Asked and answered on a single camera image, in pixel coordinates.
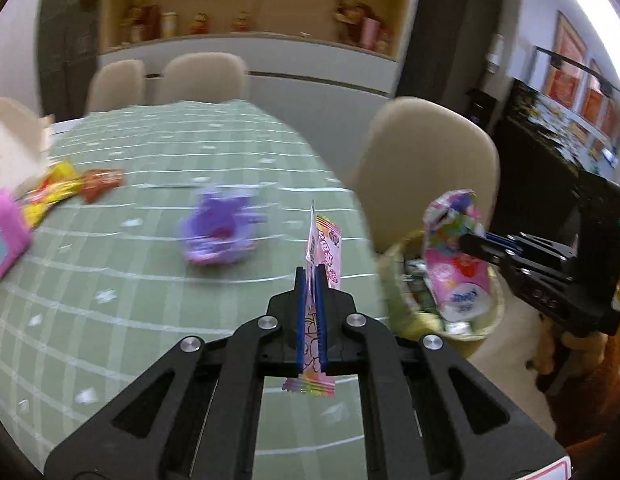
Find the right hand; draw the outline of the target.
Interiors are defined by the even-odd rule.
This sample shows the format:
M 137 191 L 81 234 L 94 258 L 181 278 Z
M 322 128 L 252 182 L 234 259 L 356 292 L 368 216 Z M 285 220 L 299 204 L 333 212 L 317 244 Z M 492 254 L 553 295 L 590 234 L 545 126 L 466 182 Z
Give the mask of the right hand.
M 538 373 L 536 388 L 555 396 L 572 377 L 594 372 L 605 357 L 609 336 L 594 332 L 574 336 L 550 318 L 543 318 L 532 366 Z

